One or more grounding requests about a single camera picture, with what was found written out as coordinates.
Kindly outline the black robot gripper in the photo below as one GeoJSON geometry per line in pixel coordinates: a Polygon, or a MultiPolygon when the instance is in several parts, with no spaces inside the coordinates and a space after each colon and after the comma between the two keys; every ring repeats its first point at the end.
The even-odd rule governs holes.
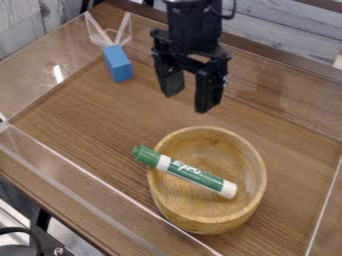
{"type": "Polygon", "coordinates": [[[163,94],[175,96],[184,89],[184,73],[196,72],[195,111],[206,113],[222,100],[227,83],[228,53],[219,46],[222,0],[162,0],[168,29],[152,29],[154,66],[163,94]]]}

